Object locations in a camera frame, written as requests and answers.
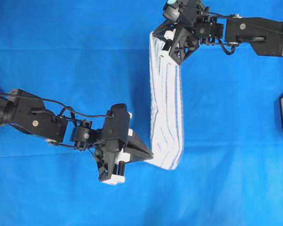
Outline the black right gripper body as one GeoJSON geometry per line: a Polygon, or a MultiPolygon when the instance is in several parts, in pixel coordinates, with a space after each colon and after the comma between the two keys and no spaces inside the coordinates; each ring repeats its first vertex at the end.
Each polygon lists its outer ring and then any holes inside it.
{"type": "Polygon", "coordinates": [[[165,19],[177,23],[168,54],[178,65],[199,47],[199,39],[195,37],[193,29],[204,9],[200,0],[168,0],[164,5],[165,19]]]}

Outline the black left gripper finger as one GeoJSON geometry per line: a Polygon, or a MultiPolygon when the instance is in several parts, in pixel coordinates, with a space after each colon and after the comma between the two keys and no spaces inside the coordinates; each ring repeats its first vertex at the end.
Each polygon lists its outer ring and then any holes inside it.
{"type": "Polygon", "coordinates": [[[131,163],[136,161],[146,161],[153,159],[153,153],[151,150],[138,150],[136,148],[123,148],[119,153],[119,161],[125,163],[131,163]]]}
{"type": "Polygon", "coordinates": [[[138,150],[147,156],[153,157],[153,152],[147,147],[137,133],[133,131],[133,129],[128,130],[127,147],[133,148],[134,150],[138,150]]]}

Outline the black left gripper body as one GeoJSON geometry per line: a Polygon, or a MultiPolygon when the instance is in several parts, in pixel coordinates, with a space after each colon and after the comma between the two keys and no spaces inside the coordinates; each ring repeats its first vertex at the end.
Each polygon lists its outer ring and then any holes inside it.
{"type": "Polygon", "coordinates": [[[125,152],[129,122],[130,114],[126,104],[113,105],[108,111],[95,149],[99,181],[102,183],[117,185],[125,182],[125,164],[131,157],[125,152]]]}

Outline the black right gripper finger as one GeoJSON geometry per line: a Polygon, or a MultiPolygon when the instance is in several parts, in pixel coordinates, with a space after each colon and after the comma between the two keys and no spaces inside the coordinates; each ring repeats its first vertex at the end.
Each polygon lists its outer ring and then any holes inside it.
{"type": "Polygon", "coordinates": [[[172,40],[171,39],[168,39],[166,40],[162,50],[163,51],[169,51],[169,49],[172,47],[172,40]]]}
{"type": "Polygon", "coordinates": [[[176,25],[177,23],[173,23],[170,22],[169,20],[165,20],[153,31],[153,37],[161,41],[168,41],[168,40],[173,41],[176,25]]]}

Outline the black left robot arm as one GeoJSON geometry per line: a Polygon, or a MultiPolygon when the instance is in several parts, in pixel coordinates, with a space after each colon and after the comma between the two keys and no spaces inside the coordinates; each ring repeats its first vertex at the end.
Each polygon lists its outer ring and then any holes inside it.
{"type": "Polygon", "coordinates": [[[117,185],[125,181],[125,166],[153,159],[153,152],[129,128],[131,114],[126,104],[108,110],[103,127],[92,129],[92,122],[77,119],[78,112],[63,106],[56,115],[46,109],[44,98],[21,89],[0,94],[0,126],[10,125],[22,133],[44,138],[50,145],[94,151],[99,181],[117,185]]]}

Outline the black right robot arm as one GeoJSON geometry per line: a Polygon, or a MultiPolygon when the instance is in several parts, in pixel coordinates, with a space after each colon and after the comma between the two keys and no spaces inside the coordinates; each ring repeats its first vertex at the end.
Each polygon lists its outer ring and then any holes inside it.
{"type": "Polygon", "coordinates": [[[249,43],[259,56],[283,57],[283,22],[261,17],[224,16],[213,13],[200,0],[176,0],[163,7],[165,21],[153,36],[163,50],[181,65],[200,45],[219,45],[232,55],[249,43]]]}

